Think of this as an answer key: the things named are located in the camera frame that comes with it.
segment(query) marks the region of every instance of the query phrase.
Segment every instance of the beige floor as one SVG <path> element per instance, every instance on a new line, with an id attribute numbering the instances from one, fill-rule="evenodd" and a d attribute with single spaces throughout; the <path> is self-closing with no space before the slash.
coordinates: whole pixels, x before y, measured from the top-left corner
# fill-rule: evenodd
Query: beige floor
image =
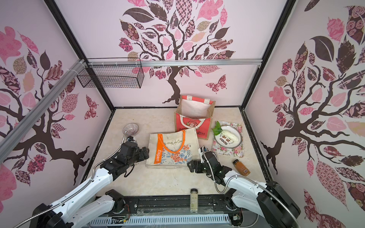
<path id="1" fill-rule="evenodd" d="M 110 156 L 119 147 L 123 138 L 122 129 L 128 123 L 137 123 L 139 131 L 134 135 L 138 146 L 148 147 L 150 133 L 174 132 L 175 108 L 154 108 L 154 109 L 118 109 L 116 110 L 105 138 L 100 146 L 93 166 L 102 159 Z M 243 123 L 238 108 L 215 108 L 213 123 L 216 120 L 240 123 L 244 126 L 243 142 L 245 155 L 239 160 L 251 171 L 249 178 L 265 182 L 264 175 L 258 163 L 251 140 Z M 212 149 L 213 132 L 210 131 L 209 139 L 199 139 L 199 145 L 206 145 Z M 234 166 L 232 161 L 236 158 L 228 155 L 218 154 L 221 165 Z M 191 188 L 197 188 L 199 194 L 217 194 L 213 181 L 205 174 L 191 173 L 186 169 L 147 169 L 146 161 L 136 164 L 133 172 L 124 178 L 120 176 L 114 182 L 100 190 L 97 196 L 103 195 L 110 189 L 115 189 L 125 196 L 157 196 L 157 195 L 186 195 L 190 194 Z"/>

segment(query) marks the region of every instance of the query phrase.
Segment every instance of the butterfly decal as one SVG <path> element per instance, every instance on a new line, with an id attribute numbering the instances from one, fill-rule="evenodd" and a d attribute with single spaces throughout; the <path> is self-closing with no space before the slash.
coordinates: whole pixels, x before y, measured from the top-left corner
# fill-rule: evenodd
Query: butterfly decal
<path id="1" fill-rule="evenodd" d="M 225 81 L 226 81 L 226 75 L 223 75 L 222 77 L 220 77 L 218 83 L 208 83 L 206 84 L 206 86 L 212 88 L 212 91 L 217 93 L 219 91 L 219 88 L 221 89 L 226 88 L 227 83 L 225 83 Z"/>
<path id="2" fill-rule="evenodd" d="M 86 102 L 88 103 L 89 105 L 89 110 L 85 113 L 85 119 L 88 119 L 88 118 L 94 118 L 96 115 L 96 111 L 95 109 L 97 108 L 98 104 L 96 104 L 95 101 L 92 101 L 91 98 L 86 95 Z"/>

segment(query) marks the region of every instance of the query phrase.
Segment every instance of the aluminum rail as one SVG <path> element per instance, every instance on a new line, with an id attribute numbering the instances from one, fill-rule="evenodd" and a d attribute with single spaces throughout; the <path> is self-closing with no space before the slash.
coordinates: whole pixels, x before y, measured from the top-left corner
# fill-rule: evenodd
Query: aluminum rail
<path id="1" fill-rule="evenodd" d="M 142 61 L 142 67 L 148 66 L 204 66 L 204 65 L 261 65 L 262 59 L 207 59 L 207 60 L 163 60 Z M 100 65 L 139 65 L 139 61 L 112 61 L 90 62 L 90 67 Z"/>
<path id="2" fill-rule="evenodd" d="M 0 164 L 4 162 L 11 151 L 16 147 L 20 140 L 29 132 L 33 125 L 46 112 L 50 105 L 60 95 L 62 90 L 70 83 L 70 81 L 84 69 L 86 63 L 79 59 L 75 64 L 61 77 L 60 80 L 45 94 L 43 98 L 31 109 L 29 113 L 19 122 L 6 137 L 0 142 Z"/>

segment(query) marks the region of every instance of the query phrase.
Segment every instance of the jute bag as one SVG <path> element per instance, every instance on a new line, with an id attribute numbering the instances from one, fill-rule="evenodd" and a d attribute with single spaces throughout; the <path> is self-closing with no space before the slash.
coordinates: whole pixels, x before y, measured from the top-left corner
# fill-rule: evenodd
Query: jute bag
<path id="1" fill-rule="evenodd" d="M 147 168 L 188 168 L 187 163 L 199 158 L 199 142 L 195 128 L 169 134 L 150 134 L 150 157 Z"/>
<path id="2" fill-rule="evenodd" d="M 195 128 L 199 139 L 208 139 L 215 101 L 193 96 L 180 96 L 175 112 L 175 131 Z"/>

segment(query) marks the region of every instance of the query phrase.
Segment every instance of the floral placemat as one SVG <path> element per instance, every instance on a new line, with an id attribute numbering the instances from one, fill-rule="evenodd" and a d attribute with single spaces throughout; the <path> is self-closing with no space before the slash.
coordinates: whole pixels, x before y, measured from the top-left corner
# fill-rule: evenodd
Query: floral placemat
<path id="1" fill-rule="evenodd" d="M 234 127 L 235 129 L 237 129 L 237 131 L 241 134 L 241 137 L 243 138 L 243 136 L 242 136 L 242 125 L 237 124 L 237 123 L 225 122 L 225 121 L 218 121 L 218 122 L 221 126 Z M 219 153 L 219 154 L 225 154 L 225 155 L 230 155 L 230 156 L 242 158 L 243 154 L 244 154 L 243 140 L 235 148 L 226 148 L 226 147 L 221 146 L 219 143 L 217 143 L 215 138 L 213 138 L 212 151 L 216 152 L 216 153 Z"/>

